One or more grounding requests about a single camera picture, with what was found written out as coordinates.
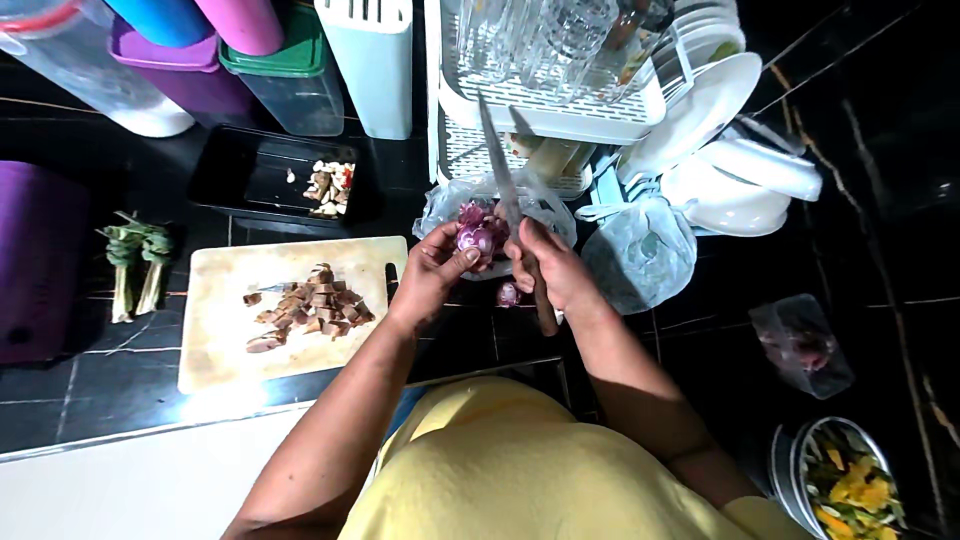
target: yellow shirt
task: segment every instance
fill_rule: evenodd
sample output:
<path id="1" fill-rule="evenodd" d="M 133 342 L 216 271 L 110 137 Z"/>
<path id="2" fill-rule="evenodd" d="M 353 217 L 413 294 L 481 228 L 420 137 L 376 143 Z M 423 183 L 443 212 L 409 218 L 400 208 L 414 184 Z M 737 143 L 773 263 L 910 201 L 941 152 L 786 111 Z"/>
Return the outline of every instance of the yellow shirt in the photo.
<path id="1" fill-rule="evenodd" d="M 342 539 L 791 540 L 775 504 L 717 510 L 635 442 L 500 378 L 427 393 L 387 441 Z"/>

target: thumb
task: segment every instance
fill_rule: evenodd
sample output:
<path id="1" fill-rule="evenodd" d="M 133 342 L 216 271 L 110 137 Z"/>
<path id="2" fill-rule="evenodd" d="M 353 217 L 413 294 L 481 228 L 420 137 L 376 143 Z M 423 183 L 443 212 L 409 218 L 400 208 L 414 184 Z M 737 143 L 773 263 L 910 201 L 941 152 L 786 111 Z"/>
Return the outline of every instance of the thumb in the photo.
<path id="1" fill-rule="evenodd" d="M 440 268 L 437 269 L 437 272 L 443 276 L 445 280 L 452 282 L 469 270 L 479 259 L 480 250 L 476 248 L 466 248 L 442 264 Z"/>
<path id="2" fill-rule="evenodd" d="M 520 241 L 523 249 L 534 254 L 537 259 L 556 255 L 557 246 L 547 235 L 543 225 L 532 217 L 524 217 L 520 222 Z"/>

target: black tray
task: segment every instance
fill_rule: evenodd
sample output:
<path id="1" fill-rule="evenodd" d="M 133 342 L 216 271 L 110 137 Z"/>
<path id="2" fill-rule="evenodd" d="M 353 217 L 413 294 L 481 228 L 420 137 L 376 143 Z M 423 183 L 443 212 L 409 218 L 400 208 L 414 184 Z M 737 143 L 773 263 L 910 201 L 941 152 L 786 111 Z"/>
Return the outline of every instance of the black tray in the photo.
<path id="1" fill-rule="evenodd" d="M 310 216 L 320 205 L 303 197 L 317 160 L 354 163 L 357 151 L 349 146 L 306 137 L 278 135 L 247 128 L 218 126 L 210 133 L 197 169 L 187 188 L 187 198 L 227 215 L 298 223 L 319 227 L 344 227 L 349 223 L 353 188 L 347 211 L 335 218 Z M 287 169 L 297 175 L 287 184 Z M 356 179 L 357 170 L 353 171 Z"/>

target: white tray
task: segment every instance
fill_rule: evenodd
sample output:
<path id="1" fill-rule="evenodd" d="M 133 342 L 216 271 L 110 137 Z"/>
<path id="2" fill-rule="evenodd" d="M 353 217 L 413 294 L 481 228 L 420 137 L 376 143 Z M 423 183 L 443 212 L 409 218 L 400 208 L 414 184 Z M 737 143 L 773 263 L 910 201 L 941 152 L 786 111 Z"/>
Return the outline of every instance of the white tray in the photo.
<path id="1" fill-rule="evenodd" d="M 536 135 L 629 145 L 642 139 L 666 114 L 660 82 L 649 59 L 620 101 L 609 103 L 605 97 L 612 92 L 604 90 L 603 95 L 591 92 L 573 103 L 558 105 L 548 91 L 527 88 L 517 76 L 491 85 L 477 75 L 460 73 L 456 66 L 457 14 L 442 9 L 440 0 L 426 0 L 424 19 L 428 91 L 436 91 L 446 115 L 464 128 L 481 129 L 478 90 L 483 91 L 499 132 L 526 131 L 517 128 L 513 111 Z M 439 76 L 429 73 L 434 65 L 439 66 Z"/>
<path id="2" fill-rule="evenodd" d="M 439 109 L 439 114 L 441 121 L 438 123 L 440 148 L 437 182 L 446 185 L 450 179 L 489 173 L 492 170 L 490 154 L 483 132 L 459 126 L 444 114 L 443 108 Z M 527 162 L 526 159 L 507 152 L 506 148 L 504 155 L 511 169 L 518 169 Z M 548 182 L 546 186 L 561 200 L 572 201 L 583 195 L 592 182 L 592 171 L 587 165 L 579 176 L 560 177 Z"/>

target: purple container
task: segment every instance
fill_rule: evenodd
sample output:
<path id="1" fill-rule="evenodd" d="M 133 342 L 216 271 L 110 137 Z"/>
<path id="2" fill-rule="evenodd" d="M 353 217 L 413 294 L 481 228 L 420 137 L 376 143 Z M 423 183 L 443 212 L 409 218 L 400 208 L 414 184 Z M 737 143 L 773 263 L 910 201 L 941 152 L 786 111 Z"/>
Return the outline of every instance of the purple container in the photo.
<path id="1" fill-rule="evenodd" d="M 220 38 L 234 50 L 257 57 L 283 45 L 283 29 L 270 0 L 195 0 Z"/>
<path id="2" fill-rule="evenodd" d="M 217 36 L 183 48 L 155 45 L 120 17 L 113 20 L 110 54 L 212 128 L 217 124 L 253 127 L 256 98 L 220 65 Z"/>
<path id="3" fill-rule="evenodd" d="M 88 204 L 79 184 L 0 161 L 0 363 L 61 353 Z"/>

